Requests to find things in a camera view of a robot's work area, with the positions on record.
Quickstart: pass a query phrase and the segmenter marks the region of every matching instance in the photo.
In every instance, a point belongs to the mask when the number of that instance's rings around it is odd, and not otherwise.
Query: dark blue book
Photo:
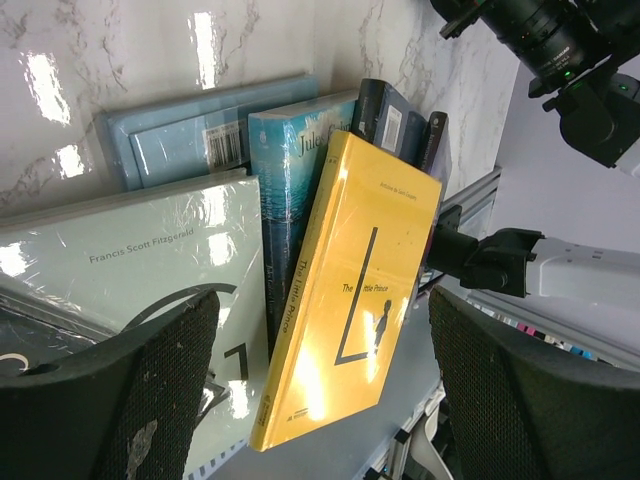
[[[426,129],[424,117],[390,83],[362,80],[351,133],[415,165]]]
[[[429,117],[427,134],[423,138],[420,154],[415,167],[431,175],[442,183],[442,192],[446,189],[451,173],[451,155],[448,145],[449,115],[433,112]]]

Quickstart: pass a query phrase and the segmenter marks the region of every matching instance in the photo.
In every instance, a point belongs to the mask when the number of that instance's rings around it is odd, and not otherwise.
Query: gray book
[[[0,226],[0,289],[68,312],[61,326],[85,335],[116,334],[209,286],[221,304],[210,371],[230,395],[196,429],[187,472],[246,438],[266,378],[257,178],[201,177]]]

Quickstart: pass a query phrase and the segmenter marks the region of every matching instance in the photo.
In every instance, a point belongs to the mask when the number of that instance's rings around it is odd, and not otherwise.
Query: white marble surface
[[[449,112],[453,194],[493,167],[518,62],[442,25],[428,0],[0,0],[0,216],[116,190],[99,111],[302,72]]]

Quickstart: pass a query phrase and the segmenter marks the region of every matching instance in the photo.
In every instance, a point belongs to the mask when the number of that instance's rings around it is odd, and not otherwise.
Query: barcode sticker
[[[240,165],[245,157],[245,121],[231,122],[202,132],[209,170]]]
[[[398,136],[400,134],[400,125],[402,125],[402,113],[393,105],[389,105],[387,109],[387,122],[384,126],[384,134],[382,135],[383,150],[395,153],[398,145]]]

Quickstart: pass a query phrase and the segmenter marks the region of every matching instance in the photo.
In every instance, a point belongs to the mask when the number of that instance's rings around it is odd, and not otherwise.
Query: light blue book
[[[358,91],[249,115],[251,169],[260,180],[267,291],[273,348],[291,277],[335,130],[349,131]]]
[[[300,76],[233,89],[215,89],[195,97],[103,113],[96,117],[95,126],[105,157],[111,160],[111,166],[121,178],[124,189],[139,190],[144,188],[141,172],[146,173],[147,168],[153,169],[155,162],[166,160],[150,154],[144,156],[144,161],[138,162],[134,151],[134,144],[137,142],[131,142],[131,135],[187,119],[197,119],[239,105],[260,103],[265,98],[280,96],[280,104],[285,105],[314,98],[317,94],[316,78],[310,75]],[[234,123],[231,122],[224,128],[232,129]]]
[[[295,100],[292,91],[281,92],[131,135],[142,187],[199,177],[248,162],[248,115]]]

